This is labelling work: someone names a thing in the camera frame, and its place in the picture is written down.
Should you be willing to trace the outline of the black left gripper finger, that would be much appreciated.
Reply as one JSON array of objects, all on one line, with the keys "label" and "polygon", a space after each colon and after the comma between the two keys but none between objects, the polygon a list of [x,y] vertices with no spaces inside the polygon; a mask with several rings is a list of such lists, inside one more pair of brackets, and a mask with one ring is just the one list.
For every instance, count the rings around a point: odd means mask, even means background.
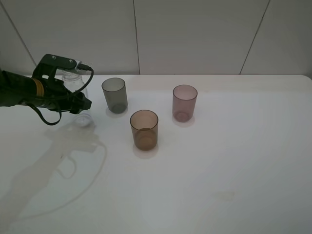
[{"label": "black left gripper finger", "polygon": [[84,110],[91,108],[92,102],[85,96],[85,94],[76,94],[71,98],[70,113],[79,114]]}]

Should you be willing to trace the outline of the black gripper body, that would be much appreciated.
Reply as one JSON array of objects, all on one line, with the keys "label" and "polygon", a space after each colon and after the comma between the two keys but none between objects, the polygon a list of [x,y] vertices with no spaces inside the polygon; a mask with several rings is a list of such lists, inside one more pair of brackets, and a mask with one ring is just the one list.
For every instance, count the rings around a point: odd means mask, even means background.
[{"label": "black gripper body", "polygon": [[31,108],[45,108],[55,112],[69,112],[72,92],[67,90],[62,80],[55,78],[56,72],[42,73],[34,70],[32,79],[36,83],[35,97],[31,98]]}]

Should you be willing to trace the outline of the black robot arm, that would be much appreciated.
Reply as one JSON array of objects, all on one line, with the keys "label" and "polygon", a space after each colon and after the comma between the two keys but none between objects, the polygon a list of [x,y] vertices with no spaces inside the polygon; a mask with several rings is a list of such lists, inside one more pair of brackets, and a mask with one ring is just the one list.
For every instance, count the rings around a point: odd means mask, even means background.
[{"label": "black robot arm", "polygon": [[61,79],[30,78],[8,71],[0,72],[0,105],[32,105],[50,111],[79,114],[91,108],[83,92],[72,92]]}]

